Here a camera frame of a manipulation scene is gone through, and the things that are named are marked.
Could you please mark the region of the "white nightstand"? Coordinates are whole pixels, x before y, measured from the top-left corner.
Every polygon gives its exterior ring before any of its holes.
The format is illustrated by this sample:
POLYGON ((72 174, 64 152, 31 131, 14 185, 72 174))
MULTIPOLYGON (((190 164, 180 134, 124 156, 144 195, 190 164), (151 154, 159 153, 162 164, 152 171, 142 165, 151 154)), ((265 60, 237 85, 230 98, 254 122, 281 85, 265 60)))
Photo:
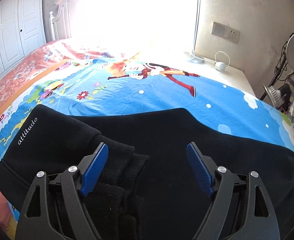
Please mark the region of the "white nightstand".
POLYGON ((195 60, 191 60, 186 64, 186 68, 200 76, 224 83, 227 86, 237 88, 238 90, 242 90, 255 96, 249 81, 241 70, 232 66, 227 66, 225 70, 220 72, 215 68, 214 63, 214 60, 208 58, 204 58, 203 63, 196 63, 195 60))

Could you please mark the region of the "blue cartoon bed sheet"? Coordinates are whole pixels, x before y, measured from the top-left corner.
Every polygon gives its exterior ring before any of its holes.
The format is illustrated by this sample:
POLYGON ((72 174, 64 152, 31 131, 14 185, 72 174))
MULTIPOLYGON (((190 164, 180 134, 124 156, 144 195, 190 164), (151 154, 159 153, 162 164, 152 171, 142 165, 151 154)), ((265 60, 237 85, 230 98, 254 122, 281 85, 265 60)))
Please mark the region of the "blue cartoon bed sheet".
POLYGON ((28 89, 0 119, 0 161, 31 111, 43 105, 70 116, 124 116, 186 109, 217 132, 294 152, 291 124, 249 93, 154 63, 101 58, 67 63, 28 89))

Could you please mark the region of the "white headboard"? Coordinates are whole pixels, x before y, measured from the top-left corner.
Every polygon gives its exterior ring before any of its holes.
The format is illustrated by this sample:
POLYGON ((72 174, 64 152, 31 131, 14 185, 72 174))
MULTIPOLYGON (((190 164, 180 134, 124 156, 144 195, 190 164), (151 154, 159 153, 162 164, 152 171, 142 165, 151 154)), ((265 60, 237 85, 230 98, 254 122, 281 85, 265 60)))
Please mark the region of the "white headboard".
POLYGON ((53 40, 80 39, 95 33, 103 23, 96 23, 107 16, 114 16, 125 0, 58 0, 58 12, 50 13, 53 40))

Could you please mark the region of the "wall switch socket plate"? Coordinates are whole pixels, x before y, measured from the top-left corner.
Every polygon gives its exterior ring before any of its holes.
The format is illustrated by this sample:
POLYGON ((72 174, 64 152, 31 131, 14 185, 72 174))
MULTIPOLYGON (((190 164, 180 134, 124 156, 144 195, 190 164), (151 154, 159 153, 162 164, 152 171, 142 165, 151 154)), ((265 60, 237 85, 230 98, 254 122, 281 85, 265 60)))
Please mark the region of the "wall switch socket plate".
POLYGON ((213 23, 211 33, 235 44, 238 44, 240 38, 240 31, 217 22, 213 23))

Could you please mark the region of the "black pants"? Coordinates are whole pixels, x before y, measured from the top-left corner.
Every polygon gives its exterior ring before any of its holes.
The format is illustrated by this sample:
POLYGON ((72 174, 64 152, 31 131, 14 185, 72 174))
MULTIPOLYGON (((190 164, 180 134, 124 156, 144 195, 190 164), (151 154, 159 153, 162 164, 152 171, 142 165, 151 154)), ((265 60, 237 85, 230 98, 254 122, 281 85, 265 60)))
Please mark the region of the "black pants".
POLYGON ((217 132, 186 109, 124 116, 70 116, 36 106, 0 161, 0 191, 16 210, 37 172, 61 173, 100 143, 108 160, 84 202, 103 239, 191 239, 209 205, 186 147, 231 172, 256 171, 271 198, 281 238, 294 226, 294 152, 217 132))

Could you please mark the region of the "white wardrobe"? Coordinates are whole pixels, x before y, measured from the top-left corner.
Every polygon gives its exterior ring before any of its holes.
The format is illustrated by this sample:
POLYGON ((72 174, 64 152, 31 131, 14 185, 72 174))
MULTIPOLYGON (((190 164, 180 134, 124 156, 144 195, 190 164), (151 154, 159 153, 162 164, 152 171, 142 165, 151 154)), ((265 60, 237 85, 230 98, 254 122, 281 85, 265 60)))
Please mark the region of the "white wardrobe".
POLYGON ((45 43, 42 0, 0 0, 0 79, 45 43))

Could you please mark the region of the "pink floral quilt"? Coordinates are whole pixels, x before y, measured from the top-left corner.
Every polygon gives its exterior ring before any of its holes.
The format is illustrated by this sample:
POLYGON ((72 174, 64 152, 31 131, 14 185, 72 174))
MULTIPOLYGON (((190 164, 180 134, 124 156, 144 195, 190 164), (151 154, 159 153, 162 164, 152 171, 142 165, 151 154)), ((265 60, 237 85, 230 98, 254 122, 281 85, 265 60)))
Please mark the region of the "pink floral quilt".
MULTIPOLYGON (((0 116, 7 108, 5 103, 19 89, 52 65, 65 59, 95 59, 100 56, 112 57, 116 55, 116 52, 106 46, 80 43, 71 38, 52 41, 35 49, 0 79, 0 116)), ((3 231, 7 231, 9 220, 10 211, 7 201, 0 193, 0 227, 3 231)))

